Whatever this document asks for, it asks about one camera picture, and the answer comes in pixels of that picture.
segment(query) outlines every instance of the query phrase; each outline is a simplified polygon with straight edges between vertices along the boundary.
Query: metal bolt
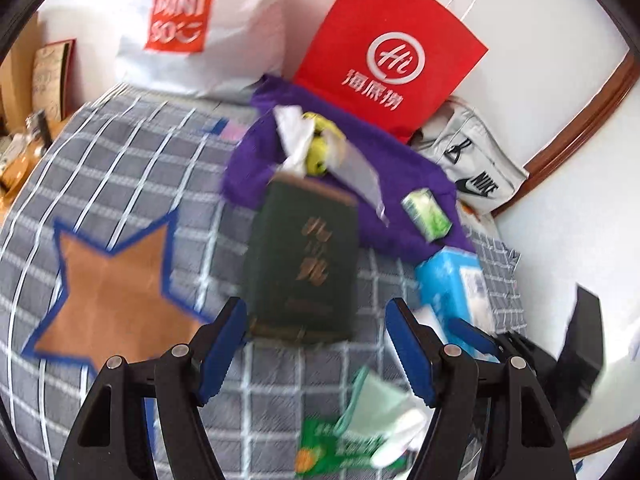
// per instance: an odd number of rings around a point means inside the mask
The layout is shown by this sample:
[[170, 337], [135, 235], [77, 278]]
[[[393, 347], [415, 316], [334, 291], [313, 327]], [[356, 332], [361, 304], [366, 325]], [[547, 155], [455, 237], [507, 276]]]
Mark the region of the metal bolt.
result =
[[458, 345], [445, 345], [444, 353], [449, 357], [458, 357], [462, 354], [462, 349]]
[[120, 357], [119, 355], [114, 355], [107, 359], [107, 368], [109, 368], [110, 370], [117, 368], [121, 364], [122, 364], [122, 357]]
[[516, 357], [511, 358], [511, 366], [517, 368], [518, 370], [522, 370], [523, 368], [527, 367], [527, 362], [519, 355], [516, 355]]
[[189, 347], [187, 345], [176, 345], [171, 348], [171, 355], [174, 357], [184, 357], [189, 353]]

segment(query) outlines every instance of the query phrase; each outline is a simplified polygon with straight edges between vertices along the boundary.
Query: star-shaped cutout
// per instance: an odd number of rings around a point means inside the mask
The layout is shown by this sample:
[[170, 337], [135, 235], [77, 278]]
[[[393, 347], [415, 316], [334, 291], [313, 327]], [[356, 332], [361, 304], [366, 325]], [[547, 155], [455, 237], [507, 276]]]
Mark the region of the star-shaped cutout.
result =
[[112, 355], [133, 363], [188, 343], [210, 321], [170, 294], [176, 223], [172, 210], [107, 250], [56, 222], [62, 291], [23, 353], [97, 372]]

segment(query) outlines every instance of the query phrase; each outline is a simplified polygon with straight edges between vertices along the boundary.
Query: purple fabric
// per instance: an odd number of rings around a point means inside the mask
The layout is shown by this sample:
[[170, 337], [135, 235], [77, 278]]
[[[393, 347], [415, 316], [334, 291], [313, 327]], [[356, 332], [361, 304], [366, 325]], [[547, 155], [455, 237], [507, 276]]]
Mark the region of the purple fabric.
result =
[[[275, 105], [299, 105], [305, 112], [316, 112], [332, 120], [380, 176], [389, 227], [385, 227], [367, 202], [344, 184], [329, 174], [321, 179], [357, 196], [362, 247], [372, 247], [412, 264], [429, 259], [444, 245], [475, 253], [462, 231], [456, 211], [456, 186], [438, 165], [400, 144], [383, 130], [278, 77], [266, 76], [251, 102], [262, 116], [249, 128], [226, 168], [222, 191], [229, 201], [251, 209], [260, 208], [265, 188], [276, 166], [285, 158], [271, 109]], [[447, 236], [433, 243], [427, 243], [401, 205], [409, 192], [424, 187], [431, 190], [453, 223]]]

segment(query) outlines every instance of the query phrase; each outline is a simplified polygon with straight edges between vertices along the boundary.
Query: blue box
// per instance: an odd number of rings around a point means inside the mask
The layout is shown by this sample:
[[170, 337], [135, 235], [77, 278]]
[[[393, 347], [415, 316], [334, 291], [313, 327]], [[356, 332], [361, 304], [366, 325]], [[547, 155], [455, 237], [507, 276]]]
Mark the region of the blue box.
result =
[[460, 249], [445, 247], [415, 269], [423, 305], [431, 305], [448, 342], [469, 355], [476, 351], [449, 330], [449, 319], [460, 317], [488, 333], [494, 321], [484, 275], [478, 257]]

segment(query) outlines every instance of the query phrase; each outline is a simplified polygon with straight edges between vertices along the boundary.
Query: nike swoosh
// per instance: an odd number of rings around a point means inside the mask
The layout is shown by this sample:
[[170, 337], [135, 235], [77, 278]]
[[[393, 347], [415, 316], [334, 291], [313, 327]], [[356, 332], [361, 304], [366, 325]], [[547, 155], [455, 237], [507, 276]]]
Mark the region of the nike swoosh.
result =
[[470, 178], [461, 178], [460, 180], [456, 181], [456, 189], [460, 192], [460, 193], [467, 193], [469, 195], [475, 195], [475, 196], [481, 196], [483, 198], [489, 198], [489, 194], [487, 192], [484, 193], [478, 193], [477, 191], [474, 191], [473, 189], [469, 189], [468, 186], [466, 185], [466, 183], [471, 180]]

